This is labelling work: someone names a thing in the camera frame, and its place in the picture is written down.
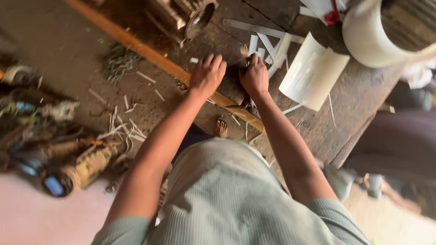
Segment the sleeve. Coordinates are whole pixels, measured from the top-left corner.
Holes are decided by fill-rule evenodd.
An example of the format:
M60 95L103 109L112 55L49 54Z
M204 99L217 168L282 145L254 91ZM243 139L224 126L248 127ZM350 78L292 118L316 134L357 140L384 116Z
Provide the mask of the sleeve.
M306 205L327 225L330 232L348 245L370 245L360 226L354 221L347 209L337 200L319 198Z
M144 242L150 219L126 217L104 226L91 245L141 245Z

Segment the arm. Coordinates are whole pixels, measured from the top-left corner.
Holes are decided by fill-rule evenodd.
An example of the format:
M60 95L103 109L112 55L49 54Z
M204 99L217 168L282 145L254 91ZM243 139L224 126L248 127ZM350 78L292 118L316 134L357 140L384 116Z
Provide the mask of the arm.
M337 200L306 143L268 93L263 60L252 55L247 72L239 75L257 106L292 198L303 204L323 197Z
M155 215L165 170L200 108L221 83L225 68L221 55L210 54L197 64L184 100L152 131L136 154L105 225L128 216L151 219Z

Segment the bare foot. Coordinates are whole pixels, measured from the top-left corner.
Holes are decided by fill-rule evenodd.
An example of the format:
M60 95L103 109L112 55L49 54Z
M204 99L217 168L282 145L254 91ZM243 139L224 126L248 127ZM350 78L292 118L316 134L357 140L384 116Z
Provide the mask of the bare foot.
M215 125L215 136L220 138L227 137L227 123L222 118L218 118Z

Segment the white paper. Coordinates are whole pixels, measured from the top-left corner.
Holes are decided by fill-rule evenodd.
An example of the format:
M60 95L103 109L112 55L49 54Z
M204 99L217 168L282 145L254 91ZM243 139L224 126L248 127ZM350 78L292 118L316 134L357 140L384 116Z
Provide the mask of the white paper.
M256 52L258 38L259 37L256 36L256 35L251 35L251 37L250 37L250 44L249 44L249 47L248 47L248 55L252 55L252 54L254 54L254 52Z
M291 100L319 111L350 59L324 48L309 32L279 90Z

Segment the wooden workbench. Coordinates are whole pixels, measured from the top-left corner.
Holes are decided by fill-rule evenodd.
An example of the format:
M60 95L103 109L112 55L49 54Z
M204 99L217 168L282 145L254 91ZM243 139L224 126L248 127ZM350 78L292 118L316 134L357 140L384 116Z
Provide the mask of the wooden workbench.
M93 20L93 16L90 16L93 15L92 13L90 14L89 11L84 13L83 6L79 6L78 1L66 0L84 16L123 43L119 40L122 37L108 31L107 27L102 26L101 21ZM241 104L246 96L237 75L238 67L244 62L239 49L243 44L248 45L250 35L255 33L223 26L221 21L224 17L304 37L310 31L323 46L330 46L337 53L349 54L342 39L341 24L326 27L319 19L298 15L299 0L219 0L218 2L219 7L211 23L195 39L186 41L182 48L175 45L149 22L142 13L141 1L106 0L99 7L92 4L89 6L122 29L128 28L130 34L162 57L167 54L168 60L187 73L190 73L194 67L194 64L189 62L191 57L201 58L211 52L221 53L228 62L228 70L217 91L237 105ZM278 41L274 38L270 40L273 45ZM291 44L288 52L290 63L299 48L300 44ZM379 106L396 84L400 68L398 66L390 70L387 68L371 69L351 58L330 93L336 127L333 124L328 99L319 112L301 107L287 115L315 157L338 166L343 163ZM278 90L285 74L286 68L283 66L271 78L269 86L272 98L282 110L296 105ZM245 121L252 121L251 117L241 118Z

